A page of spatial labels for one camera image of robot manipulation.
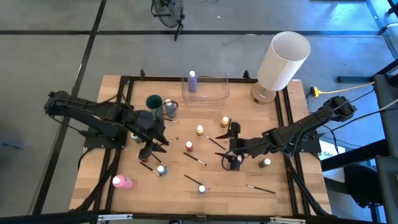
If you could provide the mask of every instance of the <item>purple bottle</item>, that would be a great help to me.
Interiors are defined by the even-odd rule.
[[[197,80],[197,75],[195,74],[195,71],[189,72],[189,77],[188,77],[188,91],[190,93],[196,93],[198,88],[198,80]]]

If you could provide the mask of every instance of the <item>green cup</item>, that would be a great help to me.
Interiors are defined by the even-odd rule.
[[[159,95],[151,95],[147,98],[146,105],[149,111],[157,117],[163,116],[163,101]]]

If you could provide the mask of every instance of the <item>wooden tabletop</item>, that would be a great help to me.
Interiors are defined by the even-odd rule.
[[[98,101],[103,101],[117,93],[120,76],[105,75],[99,91]],[[207,215],[292,215],[289,187],[281,153],[247,158],[239,172],[225,171],[221,167],[221,157],[214,152],[225,152],[204,136],[196,135],[196,126],[202,125],[205,134],[215,138],[226,132],[220,127],[222,117],[227,116],[241,125],[241,138],[261,137],[261,133],[278,127],[275,103],[259,105],[250,98],[252,84],[230,83],[230,95],[222,106],[187,106],[181,95],[180,82],[135,81],[131,104],[136,110],[146,109],[149,95],[158,94],[163,99],[179,102],[176,120],[179,123],[165,122],[167,139],[179,138],[165,146],[167,153],[155,152],[167,165],[168,173],[162,177],[140,165],[137,158],[142,144],[127,139],[122,150],[118,174],[125,175],[134,182],[130,190],[115,189],[112,212],[168,213],[168,214],[207,214]],[[288,85],[294,120],[308,115],[302,83],[292,80]],[[183,154],[185,143],[193,143],[191,155],[207,163],[204,166]],[[225,148],[228,143],[216,140]],[[70,208],[79,206],[98,182],[103,161],[104,149],[95,149],[81,162]],[[328,212],[329,200],[319,160],[301,153],[305,183],[315,199]],[[257,163],[265,158],[271,165],[261,169]],[[159,166],[153,157],[146,163],[152,168]],[[202,182],[210,190],[198,193],[198,184],[184,177],[184,174]],[[251,189],[246,184],[271,190],[269,194]],[[105,185],[100,208],[104,208],[108,184]],[[303,211],[300,191],[296,186],[299,211]]]

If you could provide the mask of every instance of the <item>concrete floor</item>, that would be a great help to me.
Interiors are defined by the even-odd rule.
[[[378,30],[365,2],[220,0],[197,4],[185,1],[186,30]],[[372,0],[380,16],[388,10],[382,0]],[[90,30],[100,1],[3,0],[0,30],[71,29]],[[108,1],[100,30],[167,30],[149,13],[150,1]],[[394,38],[395,27],[388,32]],[[79,97],[95,100],[102,76],[178,76],[189,70],[211,75],[219,71],[252,77],[260,66],[272,36],[182,35],[97,36],[88,61]],[[392,62],[381,37],[306,36],[312,52],[294,78],[305,88],[328,91],[354,86],[337,84],[340,75],[368,77]],[[58,124],[44,115],[49,91],[70,91],[87,43],[87,36],[0,35],[0,127],[20,138],[25,148],[0,151],[0,216],[30,212],[32,199],[43,173]],[[345,92],[354,99],[370,88]],[[309,99],[314,111],[332,95]],[[377,109],[374,93],[355,102],[356,116]],[[379,115],[336,131],[338,139],[365,145],[384,137]],[[83,128],[77,122],[73,126]],[[339,124],[330,123],[330,127]],[[77,174],[83,138],[67,132],[58,166],[44,207],[45,213],[68,209]],[[370,220],[369,209],[358,207],[348,195],[329,192],[333,213],[341,218]]]

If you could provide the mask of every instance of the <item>white lamp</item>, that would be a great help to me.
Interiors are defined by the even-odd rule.
[[[310,52],[310,43],[298,33],[275,35],[257,73],[258,82],[251,89],[252,99],[260,104],[272,102],[276,91],[285,88]]]

